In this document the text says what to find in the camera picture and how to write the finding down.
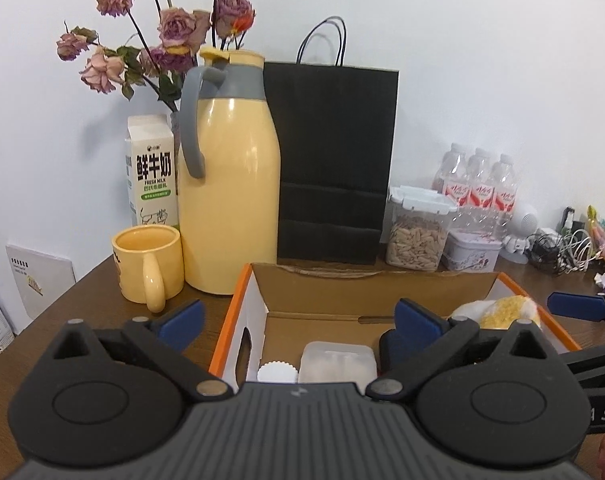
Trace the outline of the dried pink rose bouquet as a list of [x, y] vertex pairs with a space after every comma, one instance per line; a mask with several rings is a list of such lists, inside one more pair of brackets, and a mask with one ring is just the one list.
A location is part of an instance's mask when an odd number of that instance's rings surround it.
[[203, 47], [222, 51], [244, 47], [256, 10], [249, 0], [212, 0], [208, 9], [190, 10], [173, 0], [95, 0], [101, 16], [125, 18], [133, 34], [110, 47], [89, 27], [67, 26], [56, 40], [56, 55], [74, 62], [89, 55], [79, 78], [99, 94], [119, 91], [130, 100], [146, 87], [170, 112], [178, 110], [186, 74], [198, 65]]

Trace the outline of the water bottle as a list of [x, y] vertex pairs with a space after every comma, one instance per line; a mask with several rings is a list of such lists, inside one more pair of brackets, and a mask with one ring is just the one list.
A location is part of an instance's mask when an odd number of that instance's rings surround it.
[[468, 203], [479, 209], [489, 209], [492, 203], [494, 184], [491, 177], [490, 153], [476, 148], [467, 164], [469, 183]]
[[431, 188], [444, 196], [450, 196], [460, 207], [467, 204], [470, 182], [466, 152], [462, 144], [452, 143], [450, 150], [443, 155]]
[[492, 166], [491, 179], [494, 184], [491, 208], [494, 217], [493, 235], [502, 240], [508, 221], [516, 204], [518, 179], [513, 157], [502, 154]]

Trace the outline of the water bottle left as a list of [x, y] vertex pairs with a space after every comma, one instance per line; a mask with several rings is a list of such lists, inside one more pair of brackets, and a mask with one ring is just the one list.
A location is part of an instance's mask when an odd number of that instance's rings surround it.
[[462, 144], [452, 143], [450, 150], [443, 155], [431, 188], [444, 196], [450, 196], [460, 207], [467, 204], [470, 182], [466, 152]]

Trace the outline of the red cardboard box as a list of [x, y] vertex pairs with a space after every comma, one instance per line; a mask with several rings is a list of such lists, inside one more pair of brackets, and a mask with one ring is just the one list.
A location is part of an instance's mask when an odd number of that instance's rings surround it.
[[523, 295], [505, 273], [313, 269], [245, 266], [226, 312], [210, 373], [237, 389], [272, 361], [300, 367], [313, 341], [378, 349], [402, 298], [448, 318], [476, 300]]

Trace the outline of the water bottle right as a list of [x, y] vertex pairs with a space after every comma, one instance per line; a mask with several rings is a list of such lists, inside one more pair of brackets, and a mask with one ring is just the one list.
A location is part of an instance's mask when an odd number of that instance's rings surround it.
[[494, 184], [491, 208], [494, 217], [493, 235], [502, 240], [508, 221], [516, 204], [518, 179], [513, 157], [502, 154], [492, 166], [491, 179]]

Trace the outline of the yellow thermos jug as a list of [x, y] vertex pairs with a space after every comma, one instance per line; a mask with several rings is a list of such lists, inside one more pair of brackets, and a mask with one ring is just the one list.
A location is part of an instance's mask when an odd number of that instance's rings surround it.
[[200, 50], [182, 88], [179, 226], [185, 280], [231, 295], [247, 263], [278, 255], [281, 150], [264, 91], [262, 55]]

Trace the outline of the translucent plastic storage box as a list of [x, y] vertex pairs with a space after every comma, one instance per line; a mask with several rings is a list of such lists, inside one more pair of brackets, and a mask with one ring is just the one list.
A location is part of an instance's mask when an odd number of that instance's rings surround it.
[[298, 382], [329, 384], [353, 382], [360, 393], [377, 378], [374, 351], [363, 344], [312, 341], [302, 352]]

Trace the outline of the navy zip pouch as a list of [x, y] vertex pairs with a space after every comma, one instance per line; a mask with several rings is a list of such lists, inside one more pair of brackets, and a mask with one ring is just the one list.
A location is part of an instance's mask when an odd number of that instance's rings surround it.
[[379, 337], [379, 372], [386, 374], [409, 359], [409, 347], [398, 330], [387, 330]]

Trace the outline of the small printed tin box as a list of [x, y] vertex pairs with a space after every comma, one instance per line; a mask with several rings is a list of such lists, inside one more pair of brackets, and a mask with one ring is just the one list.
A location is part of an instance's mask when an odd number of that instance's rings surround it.
[[442, 263], [449, 271], [492, 272], [502, 242], [488, 233], [451, 230], [442, 253]]

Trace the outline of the water bottle middle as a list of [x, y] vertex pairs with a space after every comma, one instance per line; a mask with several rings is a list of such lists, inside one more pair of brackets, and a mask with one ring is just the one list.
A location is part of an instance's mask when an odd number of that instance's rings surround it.
[[468, 203], [479, 209], [489, 209], [492, 203], [494, 184], [491, 177], [490, 153], [476, 148], [467, 164], [469, 183]]

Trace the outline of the colourful snack packet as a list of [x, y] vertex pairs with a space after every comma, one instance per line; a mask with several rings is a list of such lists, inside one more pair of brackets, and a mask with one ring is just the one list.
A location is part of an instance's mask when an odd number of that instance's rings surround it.
[[596, 257], [605, 261], [605, 219], [599, 216], [593, 205], [587, 206], [587, 232]]

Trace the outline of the yellow ceramic mug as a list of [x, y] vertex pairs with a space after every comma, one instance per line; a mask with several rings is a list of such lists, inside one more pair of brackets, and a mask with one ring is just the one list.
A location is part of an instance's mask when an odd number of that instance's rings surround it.
[[152, 313], [165, 310], [166, 302], [184, 287], [181, 234], [173, 226], [132, 226], [112, 237], [121, 294]]

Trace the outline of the yellow white plush toy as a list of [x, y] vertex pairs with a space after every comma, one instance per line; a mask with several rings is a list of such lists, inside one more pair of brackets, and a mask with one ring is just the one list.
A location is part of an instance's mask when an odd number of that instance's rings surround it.
[[508, 330], [518, 320], [542, 327], [537, 304], [530, 298], [511, 295], [496, 300], [477, 300], [455, 309], [452, 318], [470, 318], [484, 330]]

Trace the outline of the white robot figurine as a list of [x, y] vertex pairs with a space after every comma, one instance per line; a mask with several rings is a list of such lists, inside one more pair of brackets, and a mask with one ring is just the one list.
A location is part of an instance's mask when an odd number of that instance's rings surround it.
[[539, 218], [534, 206], [517, 203], [511, 212], [502, 240], [500, 256], [512, 263], [527, 264], [526, 252], [530, 248], [531, 236], [537, 232]]

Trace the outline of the white round lid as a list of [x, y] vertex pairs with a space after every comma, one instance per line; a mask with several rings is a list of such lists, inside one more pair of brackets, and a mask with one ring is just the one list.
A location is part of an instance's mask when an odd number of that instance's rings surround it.
[[266, 384], [296, 384], [298, 370], [287, 362], [271, 361], [260, 366], [257, 380]]

